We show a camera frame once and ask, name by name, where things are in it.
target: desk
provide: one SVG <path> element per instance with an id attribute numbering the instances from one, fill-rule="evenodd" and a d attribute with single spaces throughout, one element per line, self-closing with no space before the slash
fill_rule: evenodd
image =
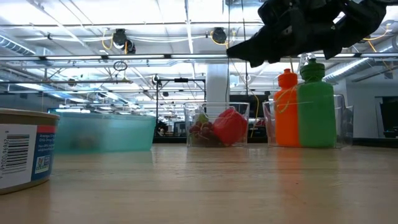
<path id="1" fill-rule="evenodd" d="M 57 155 L 0 196 L 1 223 L 398 223 L 397 149 L 186 149 Z"/>

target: barcode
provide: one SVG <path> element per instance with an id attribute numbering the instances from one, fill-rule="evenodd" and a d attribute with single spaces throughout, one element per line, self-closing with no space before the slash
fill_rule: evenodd
<path id="1" fill-rule="evenodd" d="M 27 154 L 29 150 L 29 134 L 8 134 L 6 141 L 6 161 L 3 174 L 14 174 L 26 170 Z"/>

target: orange bottle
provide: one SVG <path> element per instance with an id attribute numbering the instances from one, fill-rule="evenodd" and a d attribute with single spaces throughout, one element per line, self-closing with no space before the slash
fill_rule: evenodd
<path id="1" fill-rule="evenodd" d="M 297 74 L 290 69 L 278 76 L 281 90 L 275 96 L 275 138 L 280 146 L 300 147 L 297 115 Z"/>

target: teal plastic container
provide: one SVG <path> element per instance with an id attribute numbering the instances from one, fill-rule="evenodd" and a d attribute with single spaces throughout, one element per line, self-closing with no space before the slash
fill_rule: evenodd
<path id="1" fill-rule="evenodd" d="M 55 113 L 55 153 L 149 151 L 156 118 L 151 116 Z"/>
<path id="2" fill-rule="evenodd" d="M 310 59 L 300 74 L 305 80 L 297 86 L 300 144 L 302 147 L 335 147 L 335 102 L 332 85 L 322 81 L 325 66 Z"/>

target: green bottle cap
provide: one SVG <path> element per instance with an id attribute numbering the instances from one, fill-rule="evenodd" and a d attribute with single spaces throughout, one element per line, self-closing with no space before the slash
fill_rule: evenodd
<path id="1" fill-rule="evenodd" d="M 308 61 L 308 65 L 304 65 L 300 69 L 301 77 L 307 80 L 318 81 L 325 76 L 325 65 L 322 63 L 317 63 L 315 58 L 311 58 Z"/>

